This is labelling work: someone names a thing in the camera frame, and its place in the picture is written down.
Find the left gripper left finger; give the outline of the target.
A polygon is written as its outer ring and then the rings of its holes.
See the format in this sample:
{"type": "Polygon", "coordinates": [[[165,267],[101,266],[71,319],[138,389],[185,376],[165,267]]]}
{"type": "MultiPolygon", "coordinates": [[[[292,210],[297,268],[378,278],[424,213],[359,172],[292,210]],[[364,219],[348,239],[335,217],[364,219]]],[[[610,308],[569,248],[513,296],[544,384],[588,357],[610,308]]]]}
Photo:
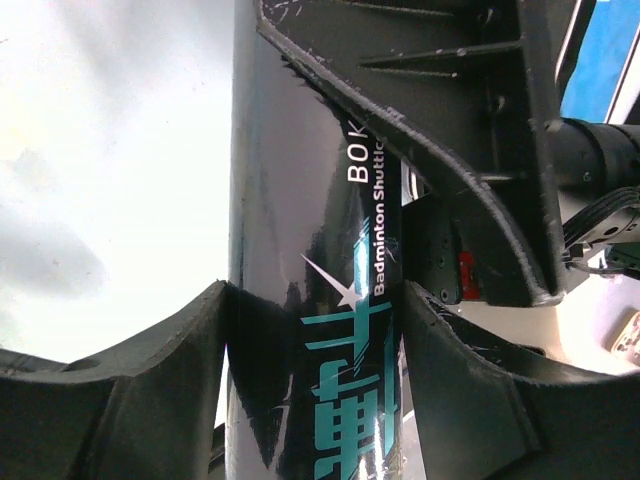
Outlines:
{"type": "Polygon", "coordinates": [[[1,354],[5,479],[204,479],[223,364],[226,285],[71,363],[1,354]]]}

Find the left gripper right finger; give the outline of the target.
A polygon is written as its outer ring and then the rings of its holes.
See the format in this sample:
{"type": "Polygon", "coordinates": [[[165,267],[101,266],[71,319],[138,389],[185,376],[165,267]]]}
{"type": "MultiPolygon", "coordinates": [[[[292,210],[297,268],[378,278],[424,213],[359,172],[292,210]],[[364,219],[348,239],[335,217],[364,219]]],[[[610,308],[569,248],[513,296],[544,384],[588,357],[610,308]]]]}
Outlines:
{"type": "Polygon", "coordinates": [[[569,366],[403,287],[402,330],[430,479],[635,479],[639,377],[569,366]]]}

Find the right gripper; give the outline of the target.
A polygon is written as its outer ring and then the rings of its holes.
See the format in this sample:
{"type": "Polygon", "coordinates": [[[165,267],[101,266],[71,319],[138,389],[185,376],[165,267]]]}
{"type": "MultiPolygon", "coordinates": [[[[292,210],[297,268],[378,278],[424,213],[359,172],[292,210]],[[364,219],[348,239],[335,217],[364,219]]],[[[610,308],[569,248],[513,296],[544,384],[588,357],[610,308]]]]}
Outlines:
{"type": "Polygon", "coordinates": [[[562,298],[556,183],[639,184],[637,125],[565,118],[550,133],[559,107],[541,1],[258,1],[254,11],[267,41],[435,191],[492,305],[562,298]]]}

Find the black shuttlecock tube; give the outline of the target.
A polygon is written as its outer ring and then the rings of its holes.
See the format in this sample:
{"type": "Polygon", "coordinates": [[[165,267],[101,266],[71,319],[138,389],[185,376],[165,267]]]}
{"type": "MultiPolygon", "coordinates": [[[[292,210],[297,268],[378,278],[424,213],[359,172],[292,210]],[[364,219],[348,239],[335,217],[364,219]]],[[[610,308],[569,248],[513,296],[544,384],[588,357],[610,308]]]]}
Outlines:
{"type": "Polygon", "coordinates": [[[398,479],[401,166],[235,7],[230,479],[398,479]]]}

